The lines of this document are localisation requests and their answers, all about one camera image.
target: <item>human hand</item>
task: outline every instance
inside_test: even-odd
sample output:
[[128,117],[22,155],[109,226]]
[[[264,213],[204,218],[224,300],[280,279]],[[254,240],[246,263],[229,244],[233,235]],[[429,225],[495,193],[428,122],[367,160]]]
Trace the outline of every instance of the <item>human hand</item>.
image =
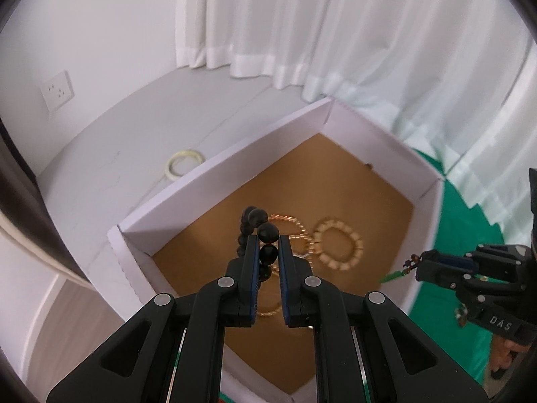
[[521,346],[513,341],[506,340],[498,335],[492,335],[490,344],[489,364],[490,370],[495,373],[500,368],[507,370],[513,362],[511,351],[515,353],[525,353],[530,349],[530,346]]

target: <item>gold chain bracelet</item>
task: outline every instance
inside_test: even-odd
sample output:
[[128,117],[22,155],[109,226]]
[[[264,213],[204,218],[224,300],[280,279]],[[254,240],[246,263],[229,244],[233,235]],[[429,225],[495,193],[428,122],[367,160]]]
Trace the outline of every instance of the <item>gold chain bracelet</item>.
[[[308,262],[311,264],[311,256],[316,255],[319,260],[328,266],[328,268],[331,268],[333,270],[339,270],[339,271],[347,271],[350,270],[352,267],[358,265],[360,262],[360,259],[363,255],[363,241],[360,238],[360,235],[358,235],[352,227],[350,227],[348,224],[344,223],[340,220],[335,219],[329,219],[326,221],[323,221],[319,223],[315,227],[315,231],[313,233],[313,238],[310,236],[304,225],[294,216],[289,215],[277,215],[272,214],[268,217],[269,221],[286,221],[290,222],[292,224],[295,224],[295,226],[298,227],[300,230],[299,234],[292,234],[289,235],[289,239],[304,239],[306,241],[306,244],[308,246],[307,252],[304,255],[297,255],[299,257],[305,258],[308,260]],[[346,234],[351,241],[353,242],[353,251],[350,256],[350,258],[346,262],[340,262],[335,260],[330,254],[328,254],[326,251],[324,251],[322,247],[322,236],[323,233],[329,229],[337,229],[342,231],[344,234]],[[277,263],[273,263],[271,266],[272,273],[280,276],[280,269],[278,267]],[[268,317],[273,316],[281,311],[281,305],[279,305],[276,309],[273,309],[272,311],[268,312],[258,312],[258,316],[262,317]]]

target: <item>small bead charm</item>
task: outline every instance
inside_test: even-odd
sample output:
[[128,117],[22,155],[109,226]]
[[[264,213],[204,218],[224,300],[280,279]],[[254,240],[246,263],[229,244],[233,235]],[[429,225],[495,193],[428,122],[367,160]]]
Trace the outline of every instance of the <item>small bead charm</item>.
[[278,259],[278,249],[272,244],[265,244],[259,251],[259,261],[262,265],[272,265]]
[[251,235],[253,233],[254,228],[250,225],[249,222],[241,223],[241,233],[243,235]]
[[321,254],[319,255],[319,260],[320,260],[323,264],[328,265],[329,262],[331,261],[331,258],[330,258],[330,256],[327,255],[326,253],[321,253]]
[[280,231],[274,224],[265,222],[257,228],[257,236],[265,244],[272,244],[280,237]]
[[254,209],[256,209],[255,206],[248,206],[245,210],[242,211],[241,223],[244,223],[244,224],[249,223],[248,215],[250,215],[250,212],[252,212]]
[[259,281],[267,281],[272,274],[272,269],[268,265],[259,266]]
[[238,235],[237,242],[241,247],[246,247],[248,237],[246,235]]
[[269,216],[263,209],[255,208],[248,214],[248,222],[252,227],[258,228],[261,224],[267,222]]

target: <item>white cardboard box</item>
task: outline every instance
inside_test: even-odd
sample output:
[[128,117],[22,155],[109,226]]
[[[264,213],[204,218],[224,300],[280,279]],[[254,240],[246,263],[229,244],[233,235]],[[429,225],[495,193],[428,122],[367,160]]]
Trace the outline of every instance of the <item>white cardboard box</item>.
[[[110,229],[108,240],[140,300],[146,303],[159,292],[177,295],[152,260],[154,253],[233,191],[318,133],[362,162],[374,165],[375,172],[414,205],[392,271],[402,269],[412,253],[431,249],[444,193],[443,176],[359,111],[326,98],[209,159]],[[380,290],[409,313],[419,283],[412,276],[404,277],[382,285]],[[228,347],[225,347],[221,391],[236,403],[316,401],[314,378],[289,396],[257,374]]]

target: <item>wall socket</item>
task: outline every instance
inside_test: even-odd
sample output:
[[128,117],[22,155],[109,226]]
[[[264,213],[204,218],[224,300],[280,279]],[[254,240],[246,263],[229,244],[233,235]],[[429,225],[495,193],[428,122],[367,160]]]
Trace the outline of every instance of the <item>wall socket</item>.
[[49,112],[58,110],[60,106],[63,106],[73,98],[67,71],[62,71],[43,83],[41,85],[41,93],[43,94]]

